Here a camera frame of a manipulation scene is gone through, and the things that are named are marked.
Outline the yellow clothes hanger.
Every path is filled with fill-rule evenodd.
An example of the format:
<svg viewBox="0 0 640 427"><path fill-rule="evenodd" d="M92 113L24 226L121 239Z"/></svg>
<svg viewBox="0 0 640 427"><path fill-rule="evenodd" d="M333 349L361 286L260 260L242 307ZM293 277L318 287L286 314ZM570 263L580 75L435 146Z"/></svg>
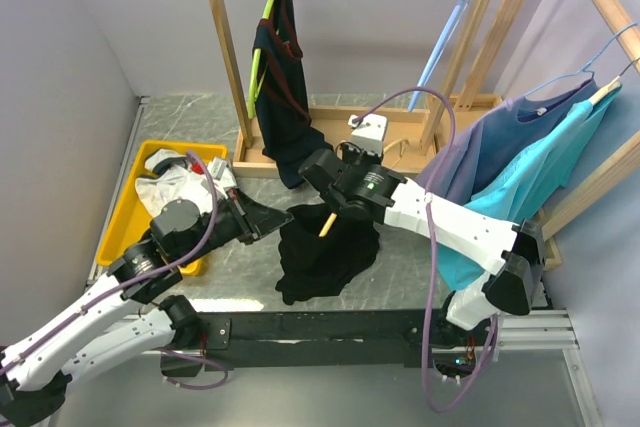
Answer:
<svg viewBox="0 0 640 427"><path fill-rule="evenodd" d="M398 163L401 161L401 159L404 156L404 153L406 151L406 149L410 146L410 141L407 138L400 138L400 139L396 139L394 141L389 142L388 144L386 144L383 147L382 153L383 155L388 154L391 150L393 150L395 147L398 147L399 151L397 154L397 159L396 161L392 164L392 168L396 167L398 165ZM328 218L326 219L326 222L324 223L322 229L319 232L319 237L323 238L325 237L328 232L330 231L330 229L332 228L335 220L337 218L337 215L335 213L331 213Z"/></svg>

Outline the black tank top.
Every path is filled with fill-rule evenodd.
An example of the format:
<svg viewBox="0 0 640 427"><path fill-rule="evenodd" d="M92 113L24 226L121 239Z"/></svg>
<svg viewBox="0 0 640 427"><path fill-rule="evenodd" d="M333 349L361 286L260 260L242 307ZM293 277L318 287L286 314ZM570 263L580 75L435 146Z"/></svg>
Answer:
<svg viewBox="0 0 640 427"><path fill-rule="evenodd" d="M275 285L285 304L337 296L375 262L380 234L371 222L338 217L321 236L330 215L326 205L297 205L287 212L293 220L280 228L283 276Z"/></svg>

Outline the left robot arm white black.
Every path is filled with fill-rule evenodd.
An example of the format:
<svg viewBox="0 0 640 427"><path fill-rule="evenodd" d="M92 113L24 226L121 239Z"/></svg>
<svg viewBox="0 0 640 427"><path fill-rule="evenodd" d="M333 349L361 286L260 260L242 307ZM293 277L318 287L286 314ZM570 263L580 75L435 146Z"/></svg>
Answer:
<svg viewBox="0 0 640 427"><path fill-rule="evenodd" d="M2 425L47 419L83 382L144 351L193 346L203 330L199 315L185 296L167 292L182 280L181 266L233 240L250 245L292 219L236 188L212 212L169 202L79 299L2 349Z"/></svg>

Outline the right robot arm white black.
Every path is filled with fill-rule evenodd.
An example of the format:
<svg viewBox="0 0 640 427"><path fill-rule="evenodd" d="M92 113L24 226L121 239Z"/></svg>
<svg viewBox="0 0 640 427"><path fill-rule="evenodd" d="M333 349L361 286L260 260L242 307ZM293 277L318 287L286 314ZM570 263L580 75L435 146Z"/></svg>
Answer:
<svg viewBox="0 0 640 427"><path fill-rule="evenodd" d="M377 163L341 160L319 149L299 173L340 217L373 221L436 241L479 265L481 273L453 292L438 321L440 338L460 345L489 317L528 315L545 264L540 226L474 212Z"/></svg>

